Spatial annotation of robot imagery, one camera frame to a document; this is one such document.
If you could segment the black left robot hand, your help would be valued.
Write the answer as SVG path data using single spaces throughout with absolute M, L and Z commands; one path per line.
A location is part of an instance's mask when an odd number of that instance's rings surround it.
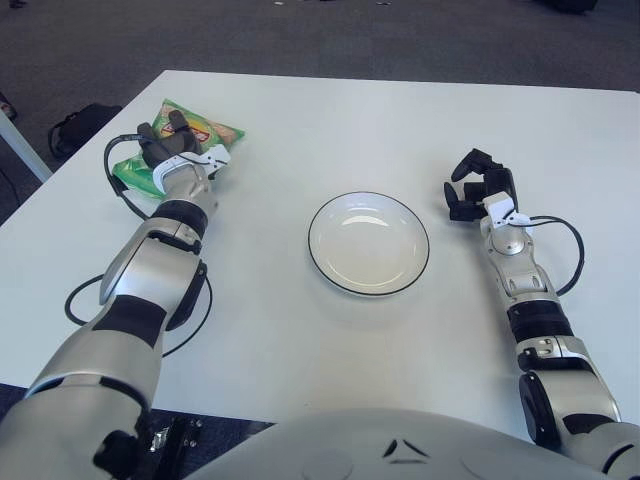
M 168 119 L 169 125 L 173 128 L 168 137 L 156 136 L 149 123 L 142 123 L 137 127 L 137 134 L 141 136 L 139 144 L 142 158 L 151 170 L 178 154 L 203 153 L 199 140 L 179 110 L 170 111 Z

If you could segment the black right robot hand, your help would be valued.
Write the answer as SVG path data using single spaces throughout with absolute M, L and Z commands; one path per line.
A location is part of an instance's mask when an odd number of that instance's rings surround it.
M 464 197 L 459 199 L 452 183 L 462 180 L 471 173 L 480 175 L 482 180 L 465 182 L 463 185 Z M 449 218 L 452 221 L 464 222 L 481 220 L 488 215 L 483 200 L 500 192 L 504 192 L 512 198 L 513 208 L 518 207 L 511 170 L 501 163 L 494 162 L 491 155 L 476 148 L 472 149 L 453 170 L 451 181 L 444 183 Z

